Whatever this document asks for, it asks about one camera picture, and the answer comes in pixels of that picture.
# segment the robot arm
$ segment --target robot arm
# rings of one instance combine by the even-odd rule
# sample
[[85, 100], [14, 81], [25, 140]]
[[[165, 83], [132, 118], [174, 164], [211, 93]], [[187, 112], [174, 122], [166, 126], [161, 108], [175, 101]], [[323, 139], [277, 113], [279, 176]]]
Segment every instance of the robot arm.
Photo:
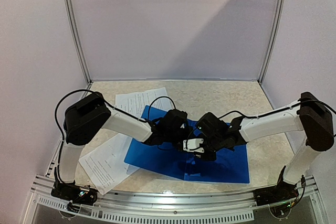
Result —
[[196, 124], [201, 132], [193, 135], [187, 123], [187, 114], [170, 110], [156, 122], [136, 119], [117, 108], [108, 109], [103, 96], [95, 92], [65, 112], [64, 128], [66, 141], [61, 149], [59, 178], [55, 176], [52, 195], [66, 200], [78, 198], [78, 194], [88, 192], [89, 197], [77, 203], [92, 205], [97, 191], [75, 185], [75, 171], [81, 151], [101, 129], [109, 129], [131, 136], [147, 145], [170, 142], [181, 151], [192, 152], [203, 160], [215, 160], [216, 152], [222, 148], [234, 150], [237, 145], [247, 144], [263, 136], [289, 131], [305, 131], [307, 140], [297, 151], [292, 161], [283, 168], [278, 184], [266, 188], [275, 197], [265, 200], [266, 204], [290, 199], [297, 195], [296, 184], [313, 160], [323, 151], [330, 149], [334, 142], [332, 115], [311, 93], [301, 94], [301, 98], [285, 107], [257, 116], [234, 118], [228, 126], [214, 114], [208, 112]]

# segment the blue mat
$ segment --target blue mat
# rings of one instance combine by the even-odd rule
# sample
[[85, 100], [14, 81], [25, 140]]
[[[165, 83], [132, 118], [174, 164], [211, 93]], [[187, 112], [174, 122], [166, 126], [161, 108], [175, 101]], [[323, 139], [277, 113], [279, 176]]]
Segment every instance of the blue mat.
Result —
[[[148, 106], [145, 107], [142, 118], [146, 119]], [[165, 111], [151, 108], [150, 120], [163, 117]], [[195, 127], [196, 122], [188, 120]], [[249, 171], [246, 145], [236, 146], [232, 152], [222, 149], [217, 152], [216, 161], [202, 161], [191, 153], [179, 152], [170, 143], [148, 146], [135, 139], [132, 140], [125, 157], [125, 163], [152, 172], [168, 175], [174, 178], [199, 181], [249, 184]]]

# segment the white paper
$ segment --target white paper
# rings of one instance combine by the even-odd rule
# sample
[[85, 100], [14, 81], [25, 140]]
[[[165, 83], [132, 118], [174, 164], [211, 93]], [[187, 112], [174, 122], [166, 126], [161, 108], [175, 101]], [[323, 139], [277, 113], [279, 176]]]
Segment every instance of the white paper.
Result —
[[[164, 95], [167, 96], [166, 88], [152, 89], [144, 92], [129, 94], [116, 94], [115, 106], [140, 118], [146, 105], [150, 105], [154, 99]], [[164, 111], [172, 109], [171, 102], [167, 98], [158, 99], [153, 104], [153, 107]]]
[[100, 194], [106, 194], [139, 169], [124, 162], [131, 141], [131, 137], [117, 134], [79, 159]]

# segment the table surface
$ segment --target table surface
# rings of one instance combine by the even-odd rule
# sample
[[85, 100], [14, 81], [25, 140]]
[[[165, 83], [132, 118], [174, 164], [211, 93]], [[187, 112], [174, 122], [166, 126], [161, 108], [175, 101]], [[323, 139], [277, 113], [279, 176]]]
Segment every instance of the table surface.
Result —
[[[272, 110], [264, 92], [257, 82], [245, 81], [100, 81], [91, 90], [99, 91], [114, 104], [116, 94], [142, 92], [166, 87], [176, 107], [188, 113], [188, 118], [198, 120], [204, 113], [219, 116], [231, 110], [247, 115]], [[237, 114], [225, 118], [230, 122]], [[85, 146], [81, 156], [115, 136], [116, 132], [102, 129]], [[146, 193], [214, 193], [267, 186], [277, 182], [284, 165], [293, 157], [293, 151], [284, 134], [263, 137], [247, 144], [250, 184], [187, 182], [165, 175], [139, 169], [115, 190]], [[76, 184], [94, 186], [80, 164], [76, 170]]]

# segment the lavender wall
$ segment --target lavender wall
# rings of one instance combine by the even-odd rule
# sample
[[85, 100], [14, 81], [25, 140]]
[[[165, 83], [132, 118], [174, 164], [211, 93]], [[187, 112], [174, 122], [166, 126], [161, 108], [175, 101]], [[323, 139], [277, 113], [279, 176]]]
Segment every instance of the lavender wall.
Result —
[[[285, 0], [263, 88], [275, 107], [310, 91], [336, 108], [336, 1]], [[302, 134], [289, 134], [296, 151]], [[336, 223], [336, 147], [312, 166], [329, 222]]]
[[257, 79], [276, 0], [72, 0], [93, 80]]
[[57, 101], [86, 84], [64, 0], [1, 0], [1, 7], [0, 223], [15, 224], [58, 143]]

